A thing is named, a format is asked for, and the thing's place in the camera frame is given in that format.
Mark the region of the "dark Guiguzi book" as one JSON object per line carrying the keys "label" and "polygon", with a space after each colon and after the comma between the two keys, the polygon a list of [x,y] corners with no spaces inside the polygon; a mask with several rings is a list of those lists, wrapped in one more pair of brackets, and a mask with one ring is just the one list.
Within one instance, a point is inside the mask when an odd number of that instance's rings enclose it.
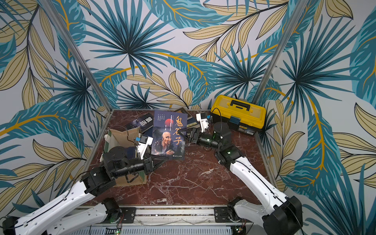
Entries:
{"label": "dark Guiguzi book", "polygon": [[185,139],[180,130],[187,128],[188,115],[182,112],[154,112],[151,153],[169,160],[185,159]]}

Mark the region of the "green burlap Christmas bag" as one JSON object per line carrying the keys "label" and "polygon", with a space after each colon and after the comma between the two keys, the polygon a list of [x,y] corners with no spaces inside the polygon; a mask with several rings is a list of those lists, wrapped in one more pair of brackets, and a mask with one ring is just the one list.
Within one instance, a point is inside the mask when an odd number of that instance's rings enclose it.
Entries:
{"label": "green burlap Christmas bag", "polygon": [[[133,129],[128,129],[124,131],[118,131],[115,129],[107,130],[103,139],[104,150],[101,155],[100,161],[103,161],[103,156],[105,153],[109,152],[114,147],[121,146],[127,148],[127,158],[133,159],[136,157],[137,150],[134,146],[135,138],[140,134],[140,129],[138,127]],[[129,174],[127,176],[122,176],[116,179],[116,187],[131,187],[138,185],[145,185],[147,182],[147,176],[145,172],[138,172],[136,174]]]}

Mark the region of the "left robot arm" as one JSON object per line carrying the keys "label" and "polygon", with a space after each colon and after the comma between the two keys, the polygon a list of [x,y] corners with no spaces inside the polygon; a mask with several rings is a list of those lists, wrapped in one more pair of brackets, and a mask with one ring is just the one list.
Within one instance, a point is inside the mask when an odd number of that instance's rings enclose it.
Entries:
{"label": "left robot arm", "polygon": [[117,178],[138,172],[150,174],[168,160],[168,157],[150,153],[142,158],[128,159],[126,154],[124,147],[112,148],[103,155],[99,166],[85,172],[68,191],[28,215],[11,216],[3,221],[3,233],[41,235],[70,211],[114,187]]}

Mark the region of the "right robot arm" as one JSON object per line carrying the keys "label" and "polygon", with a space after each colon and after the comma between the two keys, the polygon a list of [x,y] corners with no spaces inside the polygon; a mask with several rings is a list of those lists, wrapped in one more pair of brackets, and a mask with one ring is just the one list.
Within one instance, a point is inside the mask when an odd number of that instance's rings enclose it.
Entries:
{"label": "right robot arm", "polygon": [[304,233],[300,200],[286,196],[253,167],[246,155],[232,143],[232,132],[226,123],[217,122],[212,133],[205,128],[189,128],[185,139],[213,149],[218,162],[237,176],[261,203],[258,206],[238,197],[227,205],[227,220],[250,221],[262,227],[268,235]]}

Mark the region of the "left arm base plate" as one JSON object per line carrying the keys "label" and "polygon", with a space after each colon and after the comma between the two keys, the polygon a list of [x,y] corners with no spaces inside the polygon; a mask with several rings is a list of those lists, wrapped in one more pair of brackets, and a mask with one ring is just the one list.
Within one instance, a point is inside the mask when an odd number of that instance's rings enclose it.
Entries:
{"label": "left arm base plate", "polygon": [[120,207],[117,209],[100,210],[104,214],[104,219],[101,223],[107,224],[132,224],[136,215],[136,207]]}

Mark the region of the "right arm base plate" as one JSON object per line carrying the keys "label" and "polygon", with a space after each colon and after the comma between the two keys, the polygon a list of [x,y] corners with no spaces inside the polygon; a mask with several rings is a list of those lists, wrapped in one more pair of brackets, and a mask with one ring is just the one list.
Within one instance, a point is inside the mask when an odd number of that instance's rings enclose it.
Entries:
{"label": "right arm base plate", "polygon": [[237,216],[235,211],[227,206],[214,207],[214,219],[216,223],[243,223],[251,222]]}

